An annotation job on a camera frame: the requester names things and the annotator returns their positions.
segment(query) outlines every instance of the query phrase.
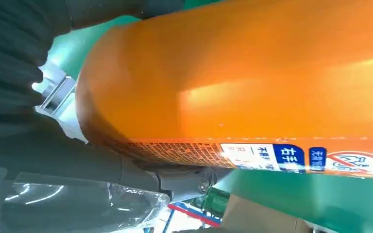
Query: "metal rod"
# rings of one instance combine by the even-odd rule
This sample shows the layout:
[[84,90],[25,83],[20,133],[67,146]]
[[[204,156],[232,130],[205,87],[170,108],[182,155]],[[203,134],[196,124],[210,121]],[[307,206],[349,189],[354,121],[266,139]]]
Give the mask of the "metal rod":
[[43,101],[43,103],[39,106],[41,109],[45,109],[48,104],[53,100],[56,93],[65,85],[67,80],[70,78],[70,76],[65,76],[61,82],[53,89],[53,91],[46,97],[46,99]]
[[166,233],[167,232],[168,227],[170,226],[170,223],[171,223],[171,220],[172,220],[172,217],[173,217],[174,213],[175,213],[175,210],[171,210],[170,217],[168,218],[167,223],[165,224],[165,228],[162,231],[162,233]]
[[65,98],[59,103],[59,105],[55,108],[52,115],[56,115],[56,113],[61,109],[62,105],[67,101],[68,97],[71,95],[71,93],[75,90],[76,83],[71,87],[71,89],[68,91]]

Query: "plastic wrap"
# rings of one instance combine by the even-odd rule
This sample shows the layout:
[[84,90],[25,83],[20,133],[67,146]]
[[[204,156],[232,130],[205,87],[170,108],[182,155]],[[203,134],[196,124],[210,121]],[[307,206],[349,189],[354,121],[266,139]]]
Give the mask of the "plastic wrap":
[[116,183],[11,174],[0,168],[0,233],[110,233],[145,227],[169,201],[165,194]]

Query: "orange gas canister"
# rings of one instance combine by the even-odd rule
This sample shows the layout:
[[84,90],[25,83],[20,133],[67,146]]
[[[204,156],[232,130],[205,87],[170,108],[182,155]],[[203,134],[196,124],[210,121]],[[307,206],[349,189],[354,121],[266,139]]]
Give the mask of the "orange gas canister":
[[95,144],[157,162],[373,177],[373,0],[231,0],[110,29]]

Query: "green surface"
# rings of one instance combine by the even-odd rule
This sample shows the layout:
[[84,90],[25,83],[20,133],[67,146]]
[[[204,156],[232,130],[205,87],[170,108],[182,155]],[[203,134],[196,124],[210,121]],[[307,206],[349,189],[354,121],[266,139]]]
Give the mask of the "green surface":
[[76,79],[92,46],[109,28],[137,21],[139,19],[135,17],[122,16],[94,27],[58,36],[49,51],[48,60]]
[[218,188],[339,232],[373,233],[373,179],[236,170]]
[[210,188],[202,208],[213,215],[222,218],[229,201],[229,193],[216,188]]

